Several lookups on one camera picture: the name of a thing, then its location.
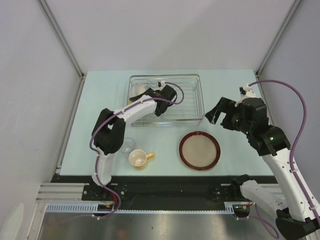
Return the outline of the white ceramic bowl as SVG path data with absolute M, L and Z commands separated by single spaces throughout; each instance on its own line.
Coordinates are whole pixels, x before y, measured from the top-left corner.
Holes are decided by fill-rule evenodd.
M 134 83 L 129 91 L 129 98 L 133 98 L 143 94 L 146 91 L 145 86 L 142 83 Z

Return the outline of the metal wire dish rack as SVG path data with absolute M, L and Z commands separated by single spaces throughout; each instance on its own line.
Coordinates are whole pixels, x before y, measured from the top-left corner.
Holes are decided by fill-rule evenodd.
M 150 113 L 136 120 L 131 125 L 173 126 L 199 125 L 204 118 L 204 101 L 200 76 L 198 74 L 158 74 L 132 75 L 129 78 L 128 103 L 131 98 L 142 93 L 142 90 L 161 91 L 166 82 L 175 91 L 167 110 L 160 116 Z

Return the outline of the red rimmed round plate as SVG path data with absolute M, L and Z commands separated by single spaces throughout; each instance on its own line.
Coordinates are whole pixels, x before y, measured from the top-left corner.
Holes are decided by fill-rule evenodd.
M 193 131 L 182 138 L 178 152 L 181 161 L 188 168 L 208 171 L 219 162 L 221 147 L 211 134 L 204 131 Z

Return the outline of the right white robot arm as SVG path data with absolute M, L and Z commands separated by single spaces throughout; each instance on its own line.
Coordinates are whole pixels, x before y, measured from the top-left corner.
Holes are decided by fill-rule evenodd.
M 304 196 L 295 177 L 298 166 L 290 160 L 293 148 L 284 131 L 269 123 L 264 101 L 249 97 L 237 103 L 222 97 L 205 117 L 215 124 L 221 113 L 225 114 L 221 126 L 245 134 L 250 146 L 271 169 L 284 199 L 261 187 L 247 174 L 231 182 L 231 196 L 237 201 L 249 199 L 271 214 L 277 229 L 287 240 L 298 240 L 319 230 L 320 225 L 316 222 L 318 215 L 313 211 L 320 204 L 314 198 L 308 200 Z

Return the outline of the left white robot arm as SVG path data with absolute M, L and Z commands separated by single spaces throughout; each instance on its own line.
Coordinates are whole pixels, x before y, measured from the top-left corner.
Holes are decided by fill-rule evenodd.
M 92 180 L 96 184 L 93 194 L 98 199 L 105 200 L 110 196 L 111 188 L 107 184 L 112 179 L 115 153 L 123 145 L 126 126 L 149 114 L 159 117 L 170 106 L 181 104 L 184 97 L 177 101 L 178 94 L 173 86 L 173 83 L 162 81 L 155 89 L 135 93 L 127 106 L 115 111 L 105 108 L 100 112 L 89 141 L 89 148 L 97 156 Z

